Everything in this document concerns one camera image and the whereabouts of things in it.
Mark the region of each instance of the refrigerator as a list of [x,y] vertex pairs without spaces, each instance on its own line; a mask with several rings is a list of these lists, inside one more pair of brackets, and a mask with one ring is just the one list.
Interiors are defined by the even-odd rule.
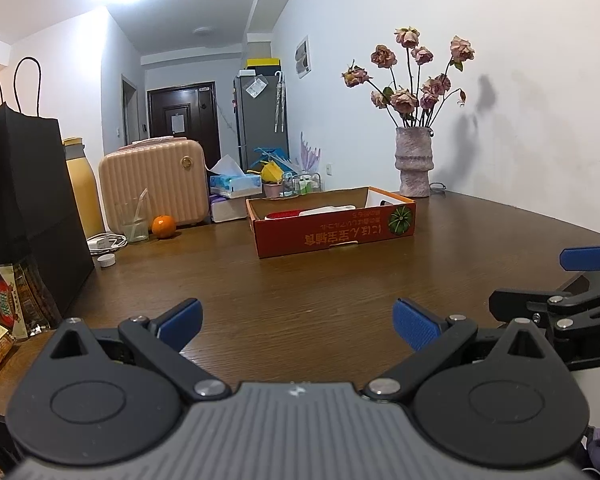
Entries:
[[278,148],[285,157],[289,156],[289,141],[286,134],[286,117],[278,124],[276,133],[276,89],[278,76],[258,76],[267,81],[267,86],[253,98],[244,89],[253,82],[253,76],[238,76],[234,80],[235,119],[238,126],[238,153],[240,167],[247,171],[259,160],[261,153],[255,148]]

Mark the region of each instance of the door frame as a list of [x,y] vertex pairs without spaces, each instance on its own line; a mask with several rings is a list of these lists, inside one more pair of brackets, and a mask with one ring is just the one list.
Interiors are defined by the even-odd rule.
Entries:
[[142,138],[141,138],[142,131],[140,130],[140,100],[138,99],[138,87],[136,87],[135,84],[133,84],[131,81],[129,81],[129,79],[127,79],[126,77],[124,77],[124,75],[122,75],[121,81],[120,81],[120,93],[122,94],[122,96],[121,96],[122,120],[123,120],[124,134],[125,134],[125,146],[128,146],[131,144],[131,142],[129,141],[129,138],[128,138],[129,116],[128,116],[128,106],[127,106],[127,102],[125,99],[125,84],[134,90],[132,99],[133,99],[133,101],[136,102],[136,125],[138,128],[138,140],[142,140]]
[[220,143],[220,123],[218,123],[218,104],[216,101],[216,82],[215,81],[209,81],[206,83],[193,83],[193,84],[188,84],[188,85],[182,85],[182,86],[170,86],[168,88],[158,88],[155,90],[149,90],[146,93],[146,104],[147,104],[147,108],[148,109],[148,113],[149,113],[149,132],[148,132],[148,138],[152,138],[151,136],[151,127],[152,124],[154,124],[154,118],[153,118],[153,103],[152,103],[152,99],[155,95],[158,94],[166,94],[168,92],[173,92],[176,90],[194,90],[197,89],[198,91],[200,91],[201,88],[206,88],[209,87],[211,88],[210,92],[211,92],[211,104],[213,105],[214,108],[214,122],[216,123],[216,134],[218,134],[218,145],[222,148],[222,144]]

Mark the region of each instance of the suitcase handle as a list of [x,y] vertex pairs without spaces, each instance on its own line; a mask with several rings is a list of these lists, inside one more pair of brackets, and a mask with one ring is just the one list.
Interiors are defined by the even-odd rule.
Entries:
[[173,136],[167,137],[155,137],[154,139],[144,139],[144,140],[136,140],[133,144],[129,146],[122,146],[122,148],[118,148],[119,152],[124,152],[125,150],[132,150],[135,148],[145,148],[147,146],[156,146],[157,144],[166,144],[167,142],[173,142],[174,140],[182,140],[182,138],[176,139]]

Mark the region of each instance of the pink vase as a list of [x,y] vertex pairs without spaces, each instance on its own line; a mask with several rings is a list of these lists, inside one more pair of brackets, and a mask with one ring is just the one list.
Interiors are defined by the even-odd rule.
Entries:
[[400,170],[400,194],[409,198],[430,195],[429,171],[433,170],[431,128],[397,128],[395,167]]

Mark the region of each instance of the tissue box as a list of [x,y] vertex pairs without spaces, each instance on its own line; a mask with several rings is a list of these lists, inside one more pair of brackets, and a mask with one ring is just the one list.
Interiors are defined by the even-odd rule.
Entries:
[[226,198],[241,198],[262,193],[262,180],[259,175],[245,176],[212,175],[209,177],[211,193]]
[[247,218],[247,199],[211,197],[211,220],[215,223]]

